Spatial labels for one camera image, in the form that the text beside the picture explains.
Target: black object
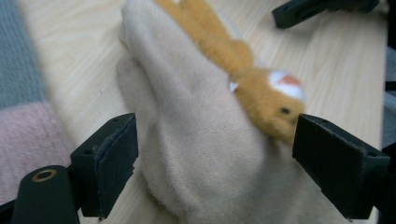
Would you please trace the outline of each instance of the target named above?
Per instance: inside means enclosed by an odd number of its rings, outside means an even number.
[[[396,81],[385,82],[385,91],[396,91]]]
[[[67,169],[37,169],[20,184],[18,198],[0,206],[0,223],[79,223],[108,217],[138,157],[136,119],[127,114],[108,121],[71,155]]]
[[[396,223],[396,146],[381,152],[325,119],[301,115],[292,156],[344,217],[367,219],[375,206],[379,223]]]
[[[278,28],[289,28],[305,21],[320,12],[329,9],[358,10],[369,12],[378,4],[378,0],[292,0],[273,10]]]

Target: beige plush toy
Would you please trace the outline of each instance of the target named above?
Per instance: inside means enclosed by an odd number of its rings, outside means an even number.
[[[304,112],[300,82],[287,72],[255,67],[249,46],[227,34],[205,0],[156,2],[208,59],[230,75],[230,90],[252,122],[264,133],[292,143],[297,118]]]
[[[147,180],[138,184],[147,182],[180,224],[350,224],[290,148],[253,125],[229,90],[229,74],[153,1],[127,0],[122,7],[120,39],[128,54],[118,73],[125,105],[138,120]],[[218,15],[238,35],[227,13]],[[145,214],[131,208],[130,217],[163,214],[145,206]]]

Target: pink fabric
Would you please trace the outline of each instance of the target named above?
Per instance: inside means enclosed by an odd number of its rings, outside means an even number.
[[[0,204],[16,198],[21,179],[46,165],[70,164],[73,144],[48,103],[0,111]]]

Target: plush toy face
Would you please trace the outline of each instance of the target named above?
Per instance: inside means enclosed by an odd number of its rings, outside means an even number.
[[[292,143],[298,116],[304,112],[300,82],[282,71],[251,68],[230,86],[253,123],[264,133]]]

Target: plush toy ear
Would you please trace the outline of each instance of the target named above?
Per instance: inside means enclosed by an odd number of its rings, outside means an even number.
[[[238,88],[239,83],[237,82],[230,82],[230,91],[235,92],[235,90]]]

